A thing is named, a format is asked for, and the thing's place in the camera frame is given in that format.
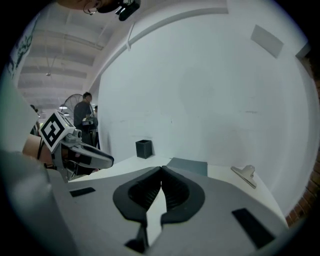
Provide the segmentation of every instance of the white ceiling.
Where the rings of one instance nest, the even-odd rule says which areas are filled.
[[[57,109],[72,94],[82,94],[96,56],[113,33],[162,2],[142,0],[140,9],[124,22],[114,12],[88,15],[57,3],[48,5],[40,12],[33,32],[18,81],[20,92],[43,112]]]

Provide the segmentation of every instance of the black box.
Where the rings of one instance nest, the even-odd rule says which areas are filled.
[[[152,156],[152,141],[151,140],[140,140],[135,143],[136,156],[138,158],[147,159]]]

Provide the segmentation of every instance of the metal bracket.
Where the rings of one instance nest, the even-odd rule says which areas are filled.
[[[247,165],[242,170],[239,168],[236,168],[234,166],[231,167],[231,170],[234,171],[236,174],[238,174],[242,179],[244,179],[251,187],[254,189],[257,187],[257,183],[254,181],[254,172],[255,167],[252,165]]]

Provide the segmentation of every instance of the glasses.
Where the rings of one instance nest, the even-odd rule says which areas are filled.
[[[99,10],[101,6],[101,0],[88,0],[83,7],[83,12],[85,14],[93,15]]]

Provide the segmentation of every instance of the brick wall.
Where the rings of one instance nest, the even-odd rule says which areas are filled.
[[[320,79],[315,81],[318,97],[320,100]],[[293,223],[298,221],[300,218],[306,217],[311,208],[314,206],[316,199],[320,191],[320,151],[316,157],[316,162],[313,167],[313,171],[309,177],[308,184],[305,187],[305,191],[297,202],[295,207],[291,210],[289,215],[285,218],[288,226],[290,227]]]

